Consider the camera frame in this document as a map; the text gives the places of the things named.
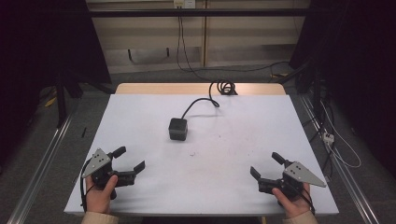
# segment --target wire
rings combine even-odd
[[[85,169],[87,168],[88,164],[90,163],[91,159],[87,160],[85,164],[82,166],[80,178],[79,178],[79,190],[81,193],[81,206],[84,209],[84,212],[87,212],[87,193],[90,191],[90,189],[87,191],[86,194],[84,194],[84,184],[83,184],[83,178],[82,174],[84,174]]]
[[[314,207],[314,203],[312,202],[312,198],[311,195],[309,194],[309,192],[304,189],[304,191],[306,192],[306,194],[309,197],[309,200],[305,197],[305,195],[303,195],[299,190],[297,190],[293,185],[289,184],[287,181],[284,182],[287,186],[289,186],[289,188],[291,188],[292,190],[294,190],[306,203],[308,203],[309,207],[311,208],[311,212],[313,215],[315,215],[315,207]]]
[[[183,41],[183,49],[184,49],[184,56],[187,61],[187,65],[189,66],[190,70],[185,70],[180,66],[180,63],[178,61],[178,50],[180,48],[180,37]],[[181,17],[178,17],[178,41],[177,41],[177,65],[180,68],[180,70],[185,71],[185,72],[192,72],[196,77],[206,80],[206,81],[212,81],[208,78],[201,77],[199,76],[192,68],[189,62],[189,58],[187,57],[187,51],[186,51],[186,43],[184,42],[184,28],[183,28],[183,19]]]
[[[196,99],[195,101],[193,101],[190,104],[190,106],[186,109],[186,111],[184,112],[183,116],[181,117],[182,119],[184,119],[184,117],[186,116],[187,112],[189,112],[191,107],[199,101],[203,101],[203,100],[210,101],[214,107],[220,107],[220,104],[217,101],[213,100],[213,98],[212,98],[211,90],[212,90],[213,84],[215,84],[215,83],[217,83],[217,88],[221,95],[237,95],[237,93],[235,91],[235,84],[233,82],[231,82],[229,80],[225,80],[225,79],[219,79],[219,80],[212,81],[209,86],[209,98],[199,98],[199,99]]]
[[[183,43],[184,56],[185,56],[185,58],[186,58],[186,62],[187,62],[187,65],[188,65],[189,69],[185,69],[185,68],[181,67],[180,62],[179,62],[179,60],[178,60],[178,53],[179,53],[179,49],[180,49],[180,39],[181,39],[181,41],[182,41],[182,43]],[[193,72],[194,75],[195,75],[196,77],[200,78],[200,79],[203,79],[203,80],[206,80],[206,81],[212,81],[212,80],[210,80],[210,79],[208,79],[208,78],[199,76],[196,72],[198,72],[198,71],[254,72],[254,71],[260,71],[260,70],[263,70],[263,69],[266,69],[266,68],[270,68],[270,69],[271,69],[271,79],[270,79],[270,81],[268,81],[268,82],[271,82],[272,77],[273,77],[272,67],[273,67],[274,65],[281,64],[281,63],[289,63],[289,62],[286,62],[286,61],[284,61],[284,62],[277,62],[277,63],[272,63],[272,64],[270,64],[270,65],[266,65],[266,66],[263,66],[263,67],[252,68],[252,69],[224,69],[224,68],[200,68],[200,69],[192,69],[192,67],[191,67],[191,65],[190,65],[189,58],[188,58],[188,56],[187,56],[186,43],[185,43],[185,40],[184,40],[183,19],[182,19],[181,17],[178,17],[177,66],[180,68],[181,71],[184,71],[184,72]]]
[[[324,106],[324,104],[320,101],[324,112],[326,113],[327,118],[329,119],[330,125],[332,125],[332,122],[330,121],[330,116],[327,113],[326,107]],[[335,158],[337,158],[338,160],[340,160],[343,164],[345,164],[346,166],[349,166],[351,168],[359,168],[361,167],[361,158],[359,157],[358,153],[356,153],[356,151],[353,149],[353,147],[341,136],[341,134],[339,132],[337,132],[337,130],[335,129],[335,127],[332,125],[332,129],[335,131],[335,133],[337,133],[337,135],[346,143],[347,146],[349,146],[349,148],[352,150],[352,152],[356,155],[356,157],[359,160],[359,165],[351,165],[349,163],[347,163],[346,161],[344,161],[340,155],[338,155],[337,153],[335,153],[332,149],[332,147],[329,145],[329,143],[327,143],[327,147],[329,148],[330,151],[332,151],[332,153],[334,154]]]
[[[184,119],[184,116],[186,116],[187,112],[189,112],[190,108],[191,108],[195,103],[197,103],[198,101],[203,101],[203,100],[207,100],[207,101],[212,102],[212,104],[213,104],[214,107],[220,107],[219,103],[216,102],[216,101],[214,101],[214,100],[212,100],[212,99],[209,99],[209,98],[199,98],[199,99],[194,100],[194,102],[192,102],[192,103],[190,104],[190,106],[187,108],[187,110],[184,112],[184,114],[183,114],[183,116],[182,116],[181,118]]]

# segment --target hand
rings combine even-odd
[[[303,195],[309,199],[309,184],[304,183]],[[307,211],[310,211],[309,204],[300,196],[297,196],[293,200],[289,200],[280,189],[273,189],[273,194],[277,200],[283,205],[286,210],[286,218],[297,217]]]
[[[87,212],[110,214],[110,194],[117,185],[119,178],[113,175],[108,180],[103,190],[98,189],[89,175],[85,178],[86,189],[91,189],[87,193]]]

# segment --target metal bar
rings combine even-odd
[[[313,105],[312,102],[309,100],[307,96],[300,96],[300,99],[305,107],[305,110],[309,116],[309,118],[313,118],[315,116],[315,113],[312,111]],[[318,131],[319,125],[318,122],[313,119],[314,127]],[[352,173],[350,173],[349,169],[339,160],[336,158],[333,160],[334,161],[334,166],[337,169],[339,175],[341,176],[341,179],[343,180],[346,189],[349,192],[349,195],[352,198],[352,201],[355,203],[356,207],[358,208],[359,212],[361,213],[361,217],[364,220],[364,223],[366,224],[374,224],[378,223],[379,220],[375,215],[373,207],[370,205],[367,197],[361,190],[361,187],[359,187],[359,184],[356,182],[355,178],[353,177]]]
[[[43,10],[43,15],[79,16],[91,18],[109,17],[304,17],[310,15],[330,15],[328,8],[189,8],[189,9],[92,9]]]
[[[67,116],[64,124],[61,128],[57,129],[55,134],[53,135],[52,140],[49,143],[49,146],[43,158],[41,159],[40,164],[35,170],[35,174],[30,180],[25,191],[23,192],[7,224],[22,224],[26,219],[29,210],[32,207],[32,204],[35,201],[35,196],[40,190],[41,184],[43,183],[44,178],[46,177],[47,172],[50,169],[50,165],[56,155],[56,151],[62,140],[64,139],[64,135],[69,127],[72,116],[76,113],[77,107],[78,103],[73,104],[71,113],[69,114],[69,116]]]

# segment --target white table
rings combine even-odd
[[[273,151],[300,161],[324,181],[294,107],[287,95],[214,96],[220,108],[198,102],[185,119],[185,142],[169,139],[171,118],[206,95],[112,95],[87,159],[100,147],[106,153],[126,146],[113,161],[117,171],[146,169],[133,186],[117,188],[111,208],[131,216],[246,216],[284,213],[273,195],[260,193],[250,175],[278,179],[283,166]],[[311,187],[318,215],[337,214],[329,188]],[[80,215],[79,182],[66,213]]]

